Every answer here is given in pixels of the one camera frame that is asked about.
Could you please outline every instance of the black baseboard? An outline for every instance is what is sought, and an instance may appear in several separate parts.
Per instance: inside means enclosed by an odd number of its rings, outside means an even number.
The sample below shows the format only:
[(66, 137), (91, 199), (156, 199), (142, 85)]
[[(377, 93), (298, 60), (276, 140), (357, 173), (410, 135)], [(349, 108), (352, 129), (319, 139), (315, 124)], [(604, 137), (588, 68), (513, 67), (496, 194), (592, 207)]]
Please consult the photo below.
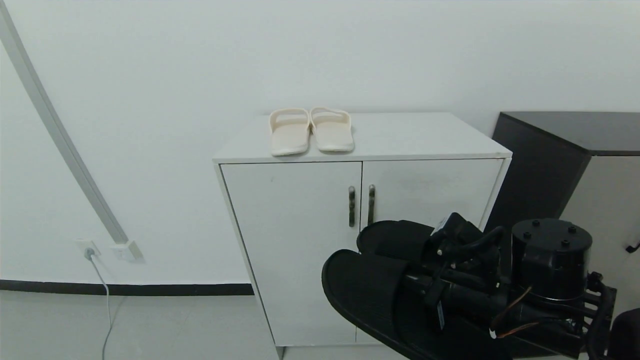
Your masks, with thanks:
[[(0, 280), (0, 290), (30, 293), (105, 295), (101, 284), (71, 282), (38, 282)], [(109, 294), (116, 296), (239, 296), (253, 295), (251, 284), (191, 284), (191, 285), (109, 285)]]

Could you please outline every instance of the black tabletop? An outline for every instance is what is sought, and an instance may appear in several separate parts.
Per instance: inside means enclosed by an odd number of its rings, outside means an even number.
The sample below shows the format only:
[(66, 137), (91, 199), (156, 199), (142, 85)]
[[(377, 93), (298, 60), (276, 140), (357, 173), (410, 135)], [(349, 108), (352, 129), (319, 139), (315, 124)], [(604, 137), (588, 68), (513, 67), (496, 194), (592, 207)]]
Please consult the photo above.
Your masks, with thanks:
[(506, 111), (503, 114), (593, 155), (640, 155), (640, 113)]

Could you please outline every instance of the metal handle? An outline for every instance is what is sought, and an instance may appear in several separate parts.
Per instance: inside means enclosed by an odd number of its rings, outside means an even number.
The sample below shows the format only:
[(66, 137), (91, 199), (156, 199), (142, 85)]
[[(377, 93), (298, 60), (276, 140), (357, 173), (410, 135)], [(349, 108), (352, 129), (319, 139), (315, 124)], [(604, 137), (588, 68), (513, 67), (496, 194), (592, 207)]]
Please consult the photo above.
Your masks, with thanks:
[(636, 252), (638, 249), (640, 249), (640, 243), (638, 243), (638, 245), (636, 246), (627, 246), (627, 248), (625, 249), (629, 254), (633, 254), (634, 252)]
[(349, 186), (349, 227), (356, 224), (356, 188)]
[(373, 211), (376, 204), (376, 186), (369, 185), (369, 217), (367, 219), (367, 225), (373, 224)]

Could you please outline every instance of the floor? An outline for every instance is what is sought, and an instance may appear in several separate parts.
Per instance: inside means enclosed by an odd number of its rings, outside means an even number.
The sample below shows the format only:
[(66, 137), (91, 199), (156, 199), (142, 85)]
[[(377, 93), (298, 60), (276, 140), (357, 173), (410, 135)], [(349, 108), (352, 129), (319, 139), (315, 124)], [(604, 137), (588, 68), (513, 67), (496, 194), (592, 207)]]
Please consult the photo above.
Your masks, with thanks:
[[(253, 297), (111, 297), (107, 360), (276, 360)], [(0, 360), (100, 359), (105, 298), (0, 291)], [(284, 360), (403, 360), (386, 347), (288, 348)], [(560, 360), (563, 357), (547, 357)]]

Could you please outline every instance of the motor housing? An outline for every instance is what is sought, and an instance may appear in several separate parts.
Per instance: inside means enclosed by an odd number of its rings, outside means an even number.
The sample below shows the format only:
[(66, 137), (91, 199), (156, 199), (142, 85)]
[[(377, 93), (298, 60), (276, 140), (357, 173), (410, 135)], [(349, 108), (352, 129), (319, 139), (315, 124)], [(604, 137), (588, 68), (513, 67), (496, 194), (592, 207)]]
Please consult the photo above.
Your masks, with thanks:
[(513, 284), (546, 300), (569, 302), (583, 296), (593, 239), (571, 222), (544, 218), (512, 228)]

